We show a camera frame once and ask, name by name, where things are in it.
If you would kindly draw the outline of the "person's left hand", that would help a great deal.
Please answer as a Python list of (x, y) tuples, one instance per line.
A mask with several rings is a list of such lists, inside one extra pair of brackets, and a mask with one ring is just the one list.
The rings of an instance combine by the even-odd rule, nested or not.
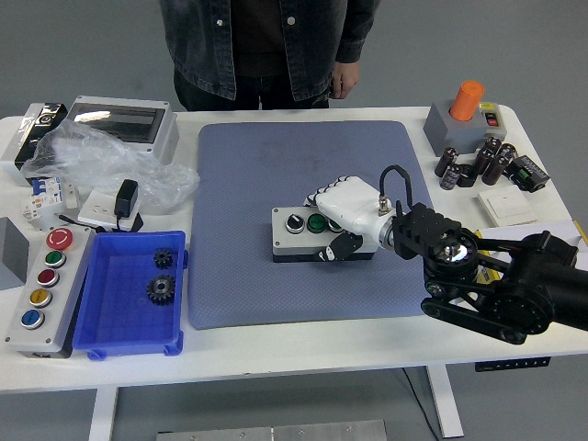
[(346, 99), (360, 79), (359, 62), (336, 62), (332, 73), (331, 98)]

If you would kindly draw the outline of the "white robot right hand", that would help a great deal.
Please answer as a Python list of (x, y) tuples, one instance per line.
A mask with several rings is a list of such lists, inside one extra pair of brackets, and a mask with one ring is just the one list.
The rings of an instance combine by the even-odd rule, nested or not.
[(304, 207), (316, 207), (344, 231), (321, 249), (319, 261), (341, 261), (369, 238), (381, 248), (390, 248), (387, 233), (396, 214), (390, 200), (357, 176), (341, 176), (327, 187), (309, 194)]

